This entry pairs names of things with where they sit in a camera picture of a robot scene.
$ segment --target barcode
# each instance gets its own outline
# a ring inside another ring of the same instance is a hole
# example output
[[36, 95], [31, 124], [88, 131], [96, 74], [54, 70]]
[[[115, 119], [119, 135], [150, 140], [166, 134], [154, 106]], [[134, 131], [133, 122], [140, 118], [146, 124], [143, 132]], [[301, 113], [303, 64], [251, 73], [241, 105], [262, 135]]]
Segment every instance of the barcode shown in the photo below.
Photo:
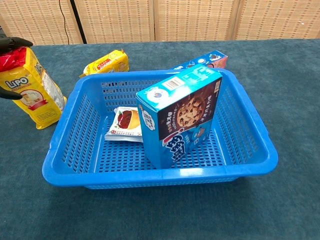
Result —
[[162, 85], [164, 87], [166, 87], [167, 89], [169, 89], [170, 91], [175, 90], [176, 88], [184, 85], [185, 82], [182, 81], [180, 78], [178, 78], [177, 76], [174, 76], [173, 78], [169, 79], [168, 81], [165, 81], [162, 83]]
[[218, 92], [219, 91], [219, 88], [220, 88], [220, 82], [221, 80], [217, 81], [216, 84], [215, 84], [215, 88], [214, 88], [214, 93]]

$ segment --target basket mesh holes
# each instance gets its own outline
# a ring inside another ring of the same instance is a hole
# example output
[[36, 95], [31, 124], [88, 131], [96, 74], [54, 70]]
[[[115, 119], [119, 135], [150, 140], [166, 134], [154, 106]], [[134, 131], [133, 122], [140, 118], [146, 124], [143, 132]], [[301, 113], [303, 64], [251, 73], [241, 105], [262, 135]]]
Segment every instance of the basket mesh holes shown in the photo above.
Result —
[[117, 81], [101, 84], [107, 112], [113, 112], [118, 106], [136, 105], [136, 92], [158, 82], [152, 81]]
[[62, 161], [75, 173], [88, 173], [100, 116], [84, 95], [67, 137]]
[[[204, 142], [185, 157], [177, 161], [171, 168], [200, 168], [224, 166], [215, 135], [211, 132], [209, 142]], [[135, 142], [105, 141], [98, 158], [98, 173], [126, 172], [155, 169], [145, 158], [142, 144]]]
[[233, 164], [244, 164], [258, 150], [247, 121], [227, 88], [220, 97], [216, 117]]

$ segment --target green carpet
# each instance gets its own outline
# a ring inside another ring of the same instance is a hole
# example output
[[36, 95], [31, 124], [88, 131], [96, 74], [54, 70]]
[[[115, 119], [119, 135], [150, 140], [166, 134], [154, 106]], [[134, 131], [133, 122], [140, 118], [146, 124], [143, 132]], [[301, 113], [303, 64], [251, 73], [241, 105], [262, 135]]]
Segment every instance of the green carpet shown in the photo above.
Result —
[[0, 240], [320, 239], [320, 39], [35, 46], [65, 95], [88, 63], [123, 48], [130, 70], [229, 56], [279, 155], [275, 171], [229, 183], [89, 190], [42, 177], [56, 125], [37, 130], [0, 99]]

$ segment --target plastic wrapper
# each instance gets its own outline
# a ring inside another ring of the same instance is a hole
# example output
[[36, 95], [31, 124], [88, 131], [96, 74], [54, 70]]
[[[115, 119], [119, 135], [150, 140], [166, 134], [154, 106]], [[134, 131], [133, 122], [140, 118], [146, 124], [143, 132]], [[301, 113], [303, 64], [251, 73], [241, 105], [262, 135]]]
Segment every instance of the plastic wrapper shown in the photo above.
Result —
[[129, 60], [123, 50], [114, 50], [107, 55], [88, 64], [80, 78], [90, 74], [127, 72], [129, 71]]
[[120, 106], [115, 110], [115, 117], [109, 131], [104, 136], [106, 141], [129, 141], [142, 143], [142, 132], [137, 107]]
[[67, 99], [28, 47], [0, 55], [0, 86], [22, 95], [13, 100], [43, 129], [57, 122]]

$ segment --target blue and pink box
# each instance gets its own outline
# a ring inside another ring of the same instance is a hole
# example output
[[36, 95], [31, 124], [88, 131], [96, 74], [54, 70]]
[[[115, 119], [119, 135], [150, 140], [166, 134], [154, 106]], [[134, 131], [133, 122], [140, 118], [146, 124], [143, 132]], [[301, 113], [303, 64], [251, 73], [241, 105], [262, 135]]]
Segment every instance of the blue and pink box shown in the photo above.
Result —
[[175, 69], [175, 70], [189, 69], [197, 64], [202, 64], [204, 66], [207, 66], [208, 68], [224, 69], [226, 67], [227, 60], [228, 60], [227, 55], [223, 54], [220, 51], [215, 50], [207, 54], [204, 54], [202, 56], [196, 57], [191, 61], [186, 61], [185, 63], [174, 66], [171, 69]]
[[170, 168], [208, 139], [222, 75], [201, 64], [137, 92], [146, 157]]

